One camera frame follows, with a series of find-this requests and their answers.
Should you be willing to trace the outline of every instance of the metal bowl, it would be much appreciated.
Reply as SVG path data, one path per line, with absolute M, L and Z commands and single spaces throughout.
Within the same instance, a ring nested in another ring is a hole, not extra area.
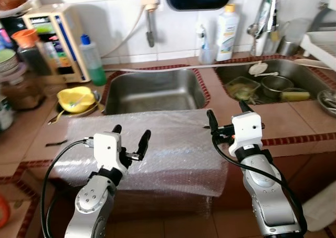
M 264 94 L 270 98 L 279 98 L 282 91 L 294 86 L 293 82 L 282 76 L 267 76 L 261 80 Z
M 328 104 L 325 99 L 329 97 L 336 97 L 336 90 L 324 90 L 319 92 L 317 95 L 317 100 L 321 105 L 322 109 L 329 115 L 336 117 L 336 108 Z

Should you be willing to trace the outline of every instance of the dish rack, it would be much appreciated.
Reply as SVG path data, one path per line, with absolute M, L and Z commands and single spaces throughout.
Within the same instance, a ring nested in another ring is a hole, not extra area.
M 336 71 L 336 32 L 307 32 L 300 46 Z

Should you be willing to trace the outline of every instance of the blue bottle cap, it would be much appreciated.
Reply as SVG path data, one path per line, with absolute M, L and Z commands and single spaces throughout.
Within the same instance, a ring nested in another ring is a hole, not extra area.
M 81 40 L 82 44 L 84 44 L 84 45 L 91 44 L 90 37 L 86 34 L 81 35 L 80 40 Z

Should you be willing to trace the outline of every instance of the bubble wrap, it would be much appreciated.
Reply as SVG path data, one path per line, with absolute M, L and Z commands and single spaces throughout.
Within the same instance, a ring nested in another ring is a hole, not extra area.
M 73 118 L 67 139 L 72 142 L 111 131 L 122 126 L 122 146 L 128 152 L 138 149 L 146 129 L 152 131 L 146 156 L 133 161 L 129 174 L 118 190 L 180 192 L 220 196 L 226 181 L 228 163 L 215 151 L 206 110 L 154 111 L 124 115 Z M 82 185 L 92 171 L 97 171 L 93 149 L 77 146 L 55 165 L 59 176 L 71 185 Z

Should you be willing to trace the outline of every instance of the kitchen counter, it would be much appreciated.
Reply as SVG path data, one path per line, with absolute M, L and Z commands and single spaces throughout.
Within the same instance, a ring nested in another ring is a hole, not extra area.
M 245 54 L 236 54 L 241 58 Z M 144 68 L 169 65 L 199 65 L 196 57 L 163 60 L 147 63 L 122 64 L 106 68 Z M 211 96 L 205 107 L 212 109 L 219 125 L 230 124 L 232 115 L 241 112 L 238 102 L 228 96 L 213 68 L 199 69 L 204 84 Z M 323 73 L 336 82 L 336 73 Z M 104 87 L 87 86 L 102 93 Z M 37 109 L 16 114 L 14 124 L 0 135 L 0 177 L 8 176 L 21 162 L 35 169 L 38 177 L 43 176 L 45 167 L 68 143 L 61 147 L 45 147 L 46 143 L 62 142 L 66 139 L 69 118 L 61 118 L 54 125 L 47 122 L 57 113 L 56 100 L 46 99 Z M 264 144 L 274 157 L 320 153 L 336 150 L 336 118 L 324 113 L 316 101 L 301 101 L 252 106 L 261 115 L 266 128 L 263 130 Z M 96 111 L 90 116 L 99 116 Z

